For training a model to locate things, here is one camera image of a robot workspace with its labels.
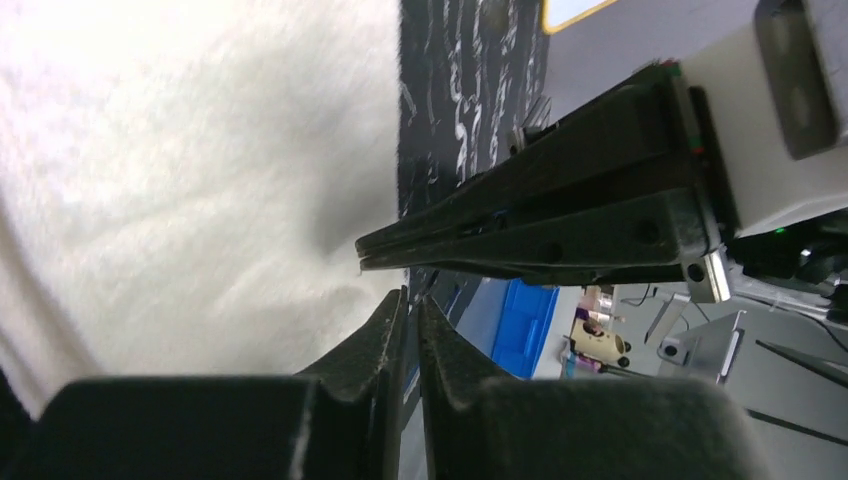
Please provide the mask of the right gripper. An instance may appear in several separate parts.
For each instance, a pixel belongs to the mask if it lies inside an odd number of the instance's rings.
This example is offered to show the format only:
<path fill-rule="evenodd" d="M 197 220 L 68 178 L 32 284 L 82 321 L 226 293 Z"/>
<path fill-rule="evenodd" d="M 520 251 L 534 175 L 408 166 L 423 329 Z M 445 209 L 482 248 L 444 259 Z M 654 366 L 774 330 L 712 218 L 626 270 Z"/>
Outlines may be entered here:
<path fill-rule="evenodd" d="M 744 274 L 790 289 L 840 298 L 830 276 L 847 267 L 847 148 L 794 154 L 763 95 L 712 111 L 704 89 L 690 102 L 701 146 L 695 188 L 718 233 L 718 251 Z"/>

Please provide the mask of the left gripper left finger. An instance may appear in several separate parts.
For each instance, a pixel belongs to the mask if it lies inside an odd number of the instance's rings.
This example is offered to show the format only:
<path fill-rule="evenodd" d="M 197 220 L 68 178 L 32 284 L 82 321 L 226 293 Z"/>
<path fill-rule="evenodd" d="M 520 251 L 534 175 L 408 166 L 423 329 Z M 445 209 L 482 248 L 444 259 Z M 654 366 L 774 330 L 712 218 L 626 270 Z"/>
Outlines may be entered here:
<path fill-rule="evenodd" d="M 291 376 L 97 378 L 63 388 L 30 479 L 393 479 L 408 294 Z"/>

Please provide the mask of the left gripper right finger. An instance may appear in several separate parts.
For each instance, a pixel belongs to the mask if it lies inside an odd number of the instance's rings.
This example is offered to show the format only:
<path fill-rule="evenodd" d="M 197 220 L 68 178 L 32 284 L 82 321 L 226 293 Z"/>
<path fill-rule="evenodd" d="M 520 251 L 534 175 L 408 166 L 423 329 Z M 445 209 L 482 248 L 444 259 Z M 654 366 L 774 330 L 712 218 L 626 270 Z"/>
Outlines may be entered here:
<path fill-rule="evenodd" d="M 433 479 L 766 479 L 742 410 L 698 380 L 522 380 L 425 297 L 417 310 Z"/>

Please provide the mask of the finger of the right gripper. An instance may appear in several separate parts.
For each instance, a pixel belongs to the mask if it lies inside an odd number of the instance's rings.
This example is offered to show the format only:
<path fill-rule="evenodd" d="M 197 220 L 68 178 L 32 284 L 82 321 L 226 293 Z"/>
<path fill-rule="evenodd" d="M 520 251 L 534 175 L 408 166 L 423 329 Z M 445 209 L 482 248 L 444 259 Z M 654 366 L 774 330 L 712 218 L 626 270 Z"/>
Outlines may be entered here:
<path fill-rule="evenodd" d="M 446 199 L 360 238 L 356 249 L 397 255 L 595 224 L 620 225 L 645 247 L 698 248 L 703 212 L 691 167 L 692 117 L 680 66 L 649 65 Z"/>
<path fill-rule="evenodd" d="M 358 241 L 365 270 L 431 268 L 531 285 L 680 281 L 716 247 L 696 196 L 672 189 L 580 212 L 498 212 L 464 225 L 398 222 Z"/>

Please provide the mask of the cream white towel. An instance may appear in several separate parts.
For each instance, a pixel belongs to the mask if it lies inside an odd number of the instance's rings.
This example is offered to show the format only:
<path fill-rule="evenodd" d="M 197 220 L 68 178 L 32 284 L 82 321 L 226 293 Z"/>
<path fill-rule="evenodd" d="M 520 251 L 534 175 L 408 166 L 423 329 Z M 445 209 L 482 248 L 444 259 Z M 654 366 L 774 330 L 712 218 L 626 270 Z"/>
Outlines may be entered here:
<path fill-rule="evenodd" d="M 5 1 L 1 367 L 32 418 L 105 375 L 286 374 L 398 271 L 396 1 Z"/>

